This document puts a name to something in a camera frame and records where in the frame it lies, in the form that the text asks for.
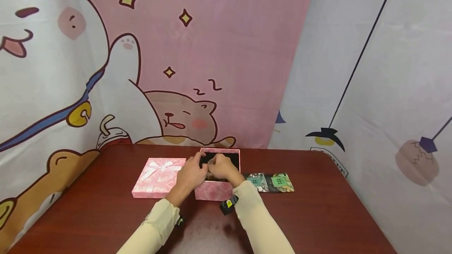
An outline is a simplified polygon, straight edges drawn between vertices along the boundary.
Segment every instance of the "person's right hand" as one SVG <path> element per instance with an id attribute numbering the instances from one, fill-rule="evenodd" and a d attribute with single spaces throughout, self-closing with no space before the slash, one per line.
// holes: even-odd
<path id="1" fill-rule="evenodd" d="M 245 181 L 239 170 L 232 164 L 229 157 L 218 153 L 214 156 L 212 164 L 209 165 L 209 172 L 217 179 L 226 179 L 233 188 Z"/>

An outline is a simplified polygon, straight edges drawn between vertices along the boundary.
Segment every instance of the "beige long sleeve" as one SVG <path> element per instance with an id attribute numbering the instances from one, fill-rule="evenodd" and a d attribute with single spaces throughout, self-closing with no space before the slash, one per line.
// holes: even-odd
<path id="1" fill-rule="evenodd" d="M 255 254 L 295 253 L 250 181 L 241 183 L 234 189 L 234 194 L 239 198 L 235 212 Z M 118 254 L 157 252 L 173 231 L 179 211 L 166 199 L 158 201 L 144 222 L 119 249 Z"/>
<path id="2" fill-rule="evenodd" d="M 235 212 L 255 254 L 295 253 L 252 182 L 244 181 L 234 189 L 234 194 L 239 198 Z"/>
<path id="3" fill-rule="evenodd" d="M 179 208 L 168 200 L 155 203 L 144 222 L 119 249 L 118 254 L 154 254 L 166 242 L 179 218 Z"/>

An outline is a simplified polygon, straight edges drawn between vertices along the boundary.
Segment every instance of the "blue collar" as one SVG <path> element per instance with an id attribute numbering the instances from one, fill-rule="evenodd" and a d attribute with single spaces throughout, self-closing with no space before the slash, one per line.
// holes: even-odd
<path id="1" fill-rule="evenodd" d="M 83 93 L 83 96 L 74 104 L 71 106 L 68 106 L 64 109 L 61 109 L 60 111 L 54 112 L 51 115 L 48 115 L 47 117 L 42 118 L 41 120 L 37 121 L 36 123 L 32 124 L 31 126 L 24 129 L 22 132 L 16 134 L 12 138 L 8 139 L 7 141 L 0 143 L 0 152 L 5 151 L 6 149 L 9 149 L 11 147 L 14 147 L 27 139 L 37 135 L 38 133 L 44 131 L 48 127 L 53 126 L 54 124 L 57 124 L 63 120 L 66 120 L 68 115 L 80 106 L 83 102 L 86 102 L 88 100 L 88 94 L 93 89 L 94 85 L 100 80 L 100 78 L 104 75 L 104 68 L 97 71 L 86 83 L 86 90 Z"/>

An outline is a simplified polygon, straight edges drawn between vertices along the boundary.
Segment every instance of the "cartoon drink cup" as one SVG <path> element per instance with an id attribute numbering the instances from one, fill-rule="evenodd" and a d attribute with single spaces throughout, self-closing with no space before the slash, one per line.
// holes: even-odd
<path id="1" fill-rule="evenodd" d="M 97 139 L 97 149 L 105 150 L 105 148 L 112 146 L 117 143 L 127 143 L 132 144 L 132 140 L 127 132 L 125 132 L 120 127 L 111 127 L 107 129 L 106 125 L 109 121 L 113 120 L 113 115 L 107 115 L 100 123 L 101 134 Z"/>

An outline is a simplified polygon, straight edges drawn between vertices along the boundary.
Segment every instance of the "hand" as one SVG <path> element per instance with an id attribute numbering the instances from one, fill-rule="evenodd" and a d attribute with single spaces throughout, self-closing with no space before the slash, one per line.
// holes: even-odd
<path id="1" fill-rule="evenodd" d="M 209 165 L 209 172 L 213 174 L 217 179 L 226 179 L 231 183 L 233 188 L 239 186 L 245 181 L 245 178 L 239 172 L 239 170 L 232 164 L 229 157 L 218 153 L 213 158 L 213 163 Z"/>
<path id="2" fill-rule="evenodd" d="M 179 207 L 185 198 L 206 180 L 208 165 L 203 164 L 202 169 L 199 168 L 200 157 L 205 155 L 204 152 L 197 152 L 194 157 L 185 161 L 178 171 L 176 185 L 166 195 L 166 200 L 174 207 Z"/>

